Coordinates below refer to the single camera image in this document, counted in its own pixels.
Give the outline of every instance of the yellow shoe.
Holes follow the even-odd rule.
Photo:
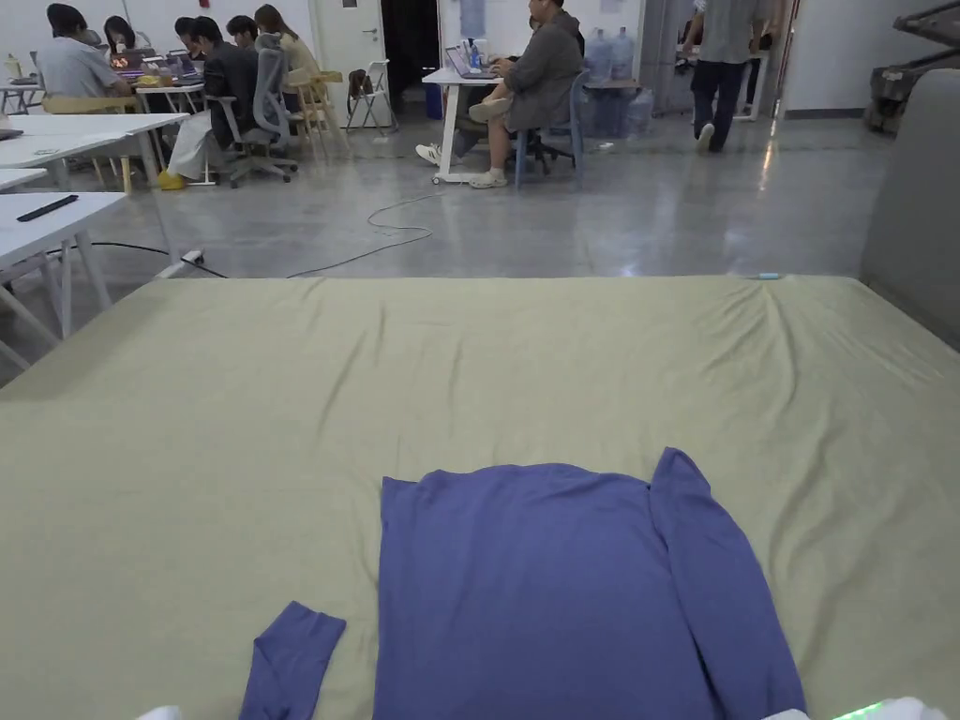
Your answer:
[[[158,178],[161,190],[182,190],[186,187],[186,180],[179,175],[171,175],[166,170]]]

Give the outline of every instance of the white wall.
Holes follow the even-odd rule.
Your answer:
[[[946,49],[893,28],[898,16],[936,4],[936,0],[803,0],[787,67],[783,109],[868,106],[870,74],[875,67]]]
[[[580,20],[580,32],[589,37],[594,28],[603,28],[611,36],[627,28],[636,38],[643,0],[622,0],[619,12],[600,13],[600,0],[565,0],[564,10]],[[443,18],[443,41],[449,47],[462,39],[460,35],[460,0],[440,0]],[[487,35],[490,52],[498,55],[519,55],[530,39],[530,10],[523,0],[487,0]]]
[[[64,0],[84,14],[87,24],[101,36],[104,21],[111,15],[123,16],[121,0]],[[283,14],[287,24],[303,37],[304,42],[316,54],[308,0],[271,0]],[[224,34],[227,22],[238,14],[253,17],[261,5],[259,0],[210,0],[210,10],[201,10],[197,0],[127,0],[133,28],[146,33],[156,50],[165,52],[182,47],[174,33],[174,23],[181,15],[195,17],[208,14],[219,24]],[[50,38],[50,25],[46,17],[46,0],[0,0],[0,55],[16,55],[24,65],[24,71],[33,69],[30,51]]]

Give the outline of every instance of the man sitting on chair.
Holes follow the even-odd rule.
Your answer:
[[[129,96],[126,81],[110,69],[104,54],[86,44],[86,20],[76,8],[54,3],[47,8],[54,37],[36,54],[36,69],[47,95],[67,98]]]
[[[490,142],[490,170],[470,181],[475,188],[507,184],[503,167],[511,132],[548,128],[570,119],[570,87],[584,64],[576,39],[580,21],[564,11],[564,0],[530,0],[530,16],[540,26],[527,49],[516,62],[496,61],[493,71],[503,83],[470,108],[473,121],[487,123]]]
[[[256,53],[224,42],[217,23],[209,17],[198,17],[191,28],[193,41],[206,55],[204,92],[210,98],[234,97],[233,116],[241,134],[256,127],[253,118],[253,97],[256,94],[258,58]],[[180,125],[177,144],[170,163],[160,174],[164,190],[182,190],[183,178],[198,180],[204,165],[219,164],[220,151],[233,143],[233,131],[223,106],[210,101],[210,109],[200,112]]]

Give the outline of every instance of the dark pants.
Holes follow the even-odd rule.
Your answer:
[[[693,71],[693,83],[690,85],[693,90],[693,134],[700,137],[704,125],[712,123],[712,153],[719,153],[727,142],[746,67],[746,62],[733,65],[729,62],[700,60]],[[713,109],[714,98],[717,101],[716,110]]]

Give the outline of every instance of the blue chair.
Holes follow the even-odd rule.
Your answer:
[[[589,72],[584,70],[570,86],[570,121],[550,129],[552,135],[569,135],[573,147],[573,168],[577,175],[577,186],[584,186],[584,129],[581,123],[580,108],[583,105],[584,83]],[[523,165],[527,158],[528,132],[519,132],[516,136],[516,169],[514,187],[519,190],[523,182]]]

